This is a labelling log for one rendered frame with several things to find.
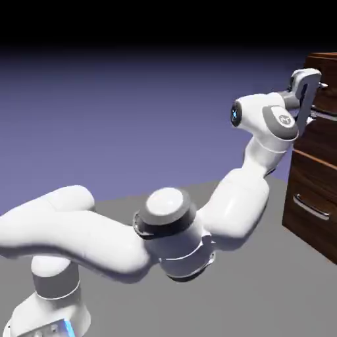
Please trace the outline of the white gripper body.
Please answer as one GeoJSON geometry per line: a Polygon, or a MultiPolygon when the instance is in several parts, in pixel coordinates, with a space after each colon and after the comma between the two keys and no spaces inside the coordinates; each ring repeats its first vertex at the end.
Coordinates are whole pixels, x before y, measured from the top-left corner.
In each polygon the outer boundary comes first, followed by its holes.
{"type": "Polygon", "coordinates": [[[305,130],[320,81],[321,72],[315,68],[304,68],[297,73],[296,97],[299,99],[299,111],[296,123],[299,131],[305,130]]]}

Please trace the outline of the dark wood cabinet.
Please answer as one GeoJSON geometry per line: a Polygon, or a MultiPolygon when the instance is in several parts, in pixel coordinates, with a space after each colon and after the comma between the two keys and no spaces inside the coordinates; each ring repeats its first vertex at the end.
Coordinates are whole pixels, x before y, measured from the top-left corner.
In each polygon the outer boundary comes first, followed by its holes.
{"type": "Polygon", "coordinates": [[[282,224],[337,265],[337,51],[311,53],[305,67],[320,70],[327,87],[294,144],[282,224]]]}

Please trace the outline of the dark wood drawer front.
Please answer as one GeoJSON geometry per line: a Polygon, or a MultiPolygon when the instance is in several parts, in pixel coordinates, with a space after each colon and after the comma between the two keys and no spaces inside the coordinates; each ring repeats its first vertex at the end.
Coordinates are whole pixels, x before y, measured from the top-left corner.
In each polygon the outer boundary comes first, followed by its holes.
{"type": "MultiPolygon", "coordinates": [[[[337,52],[311,53],[304,66],[320,70],[321,82],[328,85],[317,91],[313,105],[337,113],[337,52]]],[[[294,151],[337,168],[337,120],[313,115],[315,120],[295,142],[294,151]]]]}
{"type": "Polygon", "coordinates": [[[337,265],[337,169],[293,151],[282,225],[337,265]],[[330,219],[319,219],[299,207],[294,194],[330,213],[330,219]]]}

